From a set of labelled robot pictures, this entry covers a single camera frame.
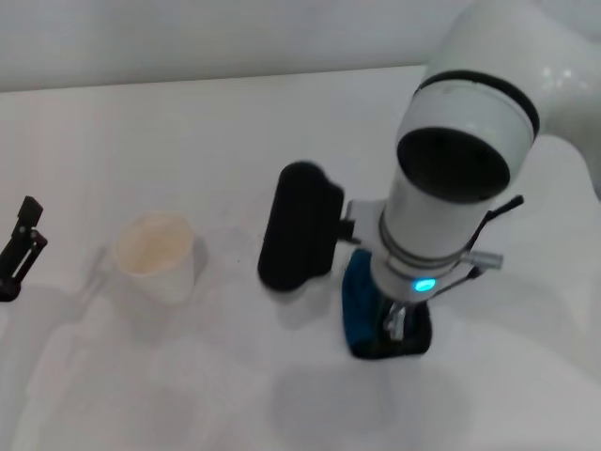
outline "black clamp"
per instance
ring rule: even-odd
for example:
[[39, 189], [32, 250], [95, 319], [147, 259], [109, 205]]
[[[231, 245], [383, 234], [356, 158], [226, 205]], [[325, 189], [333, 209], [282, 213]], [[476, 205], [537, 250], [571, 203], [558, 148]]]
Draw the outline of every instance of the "black clamp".
[[10, 303], [21, 292], [21, 282], [48, 244], [36, 229], [44, 208], [27, 196], [19, 210], [17, 225], [0, 254], [0, 303]]

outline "blue cloth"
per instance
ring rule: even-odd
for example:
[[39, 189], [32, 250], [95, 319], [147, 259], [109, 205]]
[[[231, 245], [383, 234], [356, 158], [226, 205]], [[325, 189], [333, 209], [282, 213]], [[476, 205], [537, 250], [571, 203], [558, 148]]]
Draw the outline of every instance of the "blue cloth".
[[342, 282], [343, 323], [351, 350], [361, 343], [378, 341], [378, 309], [382, 295], [372, 279], [371, 258], [370, 252], [356, 250], [348, 262]]

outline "blue led light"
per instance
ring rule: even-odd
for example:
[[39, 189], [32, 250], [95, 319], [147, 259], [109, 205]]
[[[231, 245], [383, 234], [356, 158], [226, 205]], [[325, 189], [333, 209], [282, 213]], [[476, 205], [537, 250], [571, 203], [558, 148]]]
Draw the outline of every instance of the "blue led light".
[[421, 279], [413, 284], [413, 289], [416, 291], [428, 291], [436, 285], [436, 279]]

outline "white table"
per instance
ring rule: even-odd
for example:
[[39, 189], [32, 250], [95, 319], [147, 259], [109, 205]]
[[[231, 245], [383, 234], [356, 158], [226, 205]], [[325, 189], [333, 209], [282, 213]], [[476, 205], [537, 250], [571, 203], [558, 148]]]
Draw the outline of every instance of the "white table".
[[[432, 305], [420, 359], [349, 357], [340, 281], [273, 300], [256, 261], [280, 170], [314, 160], [347, 199], [388, 193], [422, 68], [0, 96], [0, 237], [25, 194], [50, 245], [0, 308], [0, 449], [583, 451], [601, 447], [601, 207], [539, 140], [485, 230], [502, 272]], [[177, 309], [112, 273], [133, 216], [180, 210], [208, 254]]]

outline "white cup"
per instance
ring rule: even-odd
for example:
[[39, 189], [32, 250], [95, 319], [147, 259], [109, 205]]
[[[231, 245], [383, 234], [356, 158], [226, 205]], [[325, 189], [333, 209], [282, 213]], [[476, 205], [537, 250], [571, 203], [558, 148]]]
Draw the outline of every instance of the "white cup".
[[113, 248], [116, 266], [146, 296], [177, 305], [194, 288], [194, 232], [183, 216], [150, 212], [131, 223]]

